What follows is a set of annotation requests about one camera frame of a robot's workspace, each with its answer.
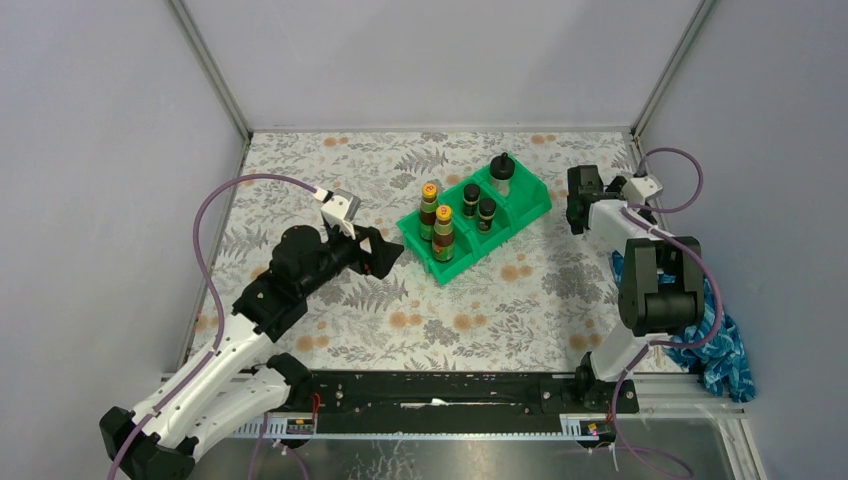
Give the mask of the green cap chili sauce bottle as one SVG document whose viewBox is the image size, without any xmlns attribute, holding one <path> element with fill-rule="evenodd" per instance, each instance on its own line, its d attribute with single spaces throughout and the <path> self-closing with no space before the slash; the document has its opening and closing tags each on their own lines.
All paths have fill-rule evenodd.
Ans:
<svg viewBox="0 0 848 480">
<path fill-rule="evenodd" d="M 432 255 L 436 261 L 449 262 L 453 259 L 455 245 L 453 210 L 448 205 L 440 205 L 435 213 L 431 238 Z"/>
</svg>

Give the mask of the yellow cap sauce bottle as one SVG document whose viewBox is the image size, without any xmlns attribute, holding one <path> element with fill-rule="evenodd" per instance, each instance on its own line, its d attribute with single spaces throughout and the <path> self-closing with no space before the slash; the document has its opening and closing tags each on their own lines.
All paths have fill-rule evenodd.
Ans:
<svg viewBox="0 0 848 480">
<path fill-rule="evenodd" d="M 421 201 L 419 206 L 419 235 L 422 240 L 430 242 L 433 235 L 433 227 L 436 221 L 436 210 L 438 203 L 439 188 L 434 183 L 425 183 L 421 189 Z"/>
</svg>

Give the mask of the large clear black lid jar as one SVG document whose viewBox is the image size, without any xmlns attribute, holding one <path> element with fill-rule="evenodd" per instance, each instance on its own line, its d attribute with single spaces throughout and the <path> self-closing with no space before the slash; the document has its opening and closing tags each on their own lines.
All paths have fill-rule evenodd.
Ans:
<svg viewBox="0 0 848 480">
<path fill-rule="evenodd" d="M 508 152 L 493 157 L 489 163 L 490 183 L 503 197 L 508 197 L 510 194 L 515 169 L 516 163 Z"/>
</svg>

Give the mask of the small black cap spice jar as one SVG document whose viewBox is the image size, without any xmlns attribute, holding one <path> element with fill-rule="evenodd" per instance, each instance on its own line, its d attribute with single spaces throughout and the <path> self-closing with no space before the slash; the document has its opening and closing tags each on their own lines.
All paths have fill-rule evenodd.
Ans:
<svg viewBox="0 0 848 480">
<path fill-rule="evenodd" d="M 462 191 L 462 208 L 461 213 L 467 219 L 473 219 L 477 216 L 477 207 L 481 197 L 481 188 L 473 182 L 467 183 Z"/>
</svg>

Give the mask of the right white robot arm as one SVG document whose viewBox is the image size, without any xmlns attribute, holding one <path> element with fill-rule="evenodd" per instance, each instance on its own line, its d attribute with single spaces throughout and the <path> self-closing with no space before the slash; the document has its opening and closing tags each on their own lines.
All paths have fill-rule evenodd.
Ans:
<svg viewBox="0 0 848 480">
<path fill-rule="evenodd" d="M 583 410 L 597 412 L 613 398 L 611 382 L 638 352 L 700 322 L 704 315 L 699 242 L 661 232 L 641 217 L 662 193 L 652 175 L 616 177 L 604 184 L 595 165 L 567 172 L 566 219 L 574 235 L 589 233 L 623 258 L 618 283 L 619 321 L 602 345 L 575 371 L 573 396 Z"/>
</svg>

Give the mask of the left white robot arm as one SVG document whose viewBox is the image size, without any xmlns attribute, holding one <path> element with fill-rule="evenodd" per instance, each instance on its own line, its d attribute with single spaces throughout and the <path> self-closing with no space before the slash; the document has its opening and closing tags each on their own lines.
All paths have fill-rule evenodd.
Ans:
<svg viewBox="0 0 848 480">
<path fill-rule="evenodd" d="M 374 227 L 339 228 L 323 239 L 310 226 L 287 229 L 269 267 L 249 283 L 217 336 L 170 380 L 131 409 L 111 408 L 99 428 L 112 461 L 108 476 L 185 479 L 215 444 L 249 420 L 309 401 L 309 370 L 289 354 L 272 357 L 242 387 L 222 387 L 307 312 L 308 297 L 344 270 L 384 279 L 404 251 Z"/>
</svg>

